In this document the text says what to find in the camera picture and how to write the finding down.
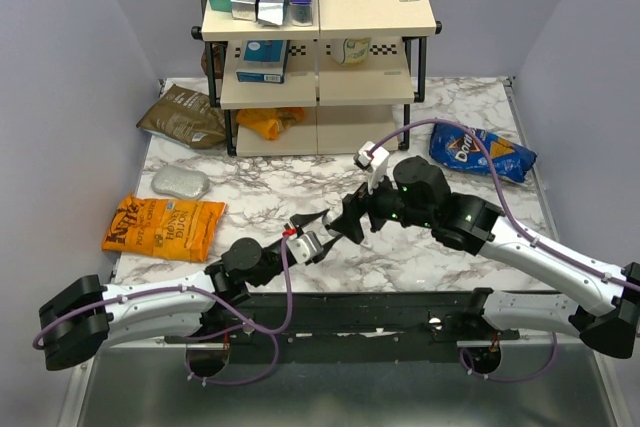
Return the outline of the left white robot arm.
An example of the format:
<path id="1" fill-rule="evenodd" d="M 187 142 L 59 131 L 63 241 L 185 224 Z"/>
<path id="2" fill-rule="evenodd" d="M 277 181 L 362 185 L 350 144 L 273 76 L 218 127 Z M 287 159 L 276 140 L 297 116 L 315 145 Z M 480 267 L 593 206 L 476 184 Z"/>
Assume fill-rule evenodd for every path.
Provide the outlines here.
<path id="1" fill-rule="evenodd" d="M 209 342 L 222 327 L 220 310 L 233 312 L 277 276 L 288 278 L 298 264 L 317 263 L 332 248 L 307 225 L 322 222 L 332 241 L 340 238 L 335 211 L 297 214 L 282 238 L 268 246 L 253 238 L 235 241 L 221 258 L 174 281 L 147 285 L 103 284 L 96 275 L 78 278 L 38 311 L 40 331 L 33 347 L 45 366 L 59 371 L 79 365 L 103 347 L 152 337 Z"/>

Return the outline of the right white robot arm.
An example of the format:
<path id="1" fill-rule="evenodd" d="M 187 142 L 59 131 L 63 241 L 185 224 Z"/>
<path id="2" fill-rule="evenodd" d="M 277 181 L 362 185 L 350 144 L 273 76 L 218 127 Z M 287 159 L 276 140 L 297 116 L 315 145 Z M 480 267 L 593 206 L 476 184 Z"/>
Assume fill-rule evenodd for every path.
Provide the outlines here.
<path id="1" fill-rule="evenodd" d="M 373 170 L 323 223 L 359 244 L 363 216 L 373 231 L 388 221 L 427 228 L 450 249 L 501 262 L 554 288 L 552 294 L 477 290 L 479 301 L 459 317 L 467 336 L 524 328 L 576 337 L 613 358 L 631 357 L 639 326 L 638 263 L 597 261 L 511 222 L 499 206 L 452 192 L 442 170 L 420 156 L 398 163 L 391 177 Z"/>

